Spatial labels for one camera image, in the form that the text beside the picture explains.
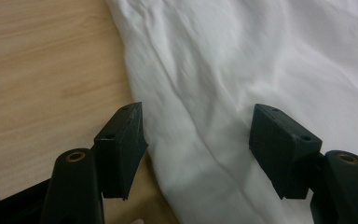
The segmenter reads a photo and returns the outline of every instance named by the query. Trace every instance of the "wood grain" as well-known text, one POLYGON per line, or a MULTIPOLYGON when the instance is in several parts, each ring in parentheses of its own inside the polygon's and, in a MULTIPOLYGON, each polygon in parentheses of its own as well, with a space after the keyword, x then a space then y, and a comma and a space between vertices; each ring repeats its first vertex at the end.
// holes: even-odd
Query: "wood grain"
MULTIPOLYGON (((132 102, 123 45, 102 0, 0 0, 0 198, 50 177, 132 102)), ((177 223, 145 157, 130 199, 106 223, 177 223)))

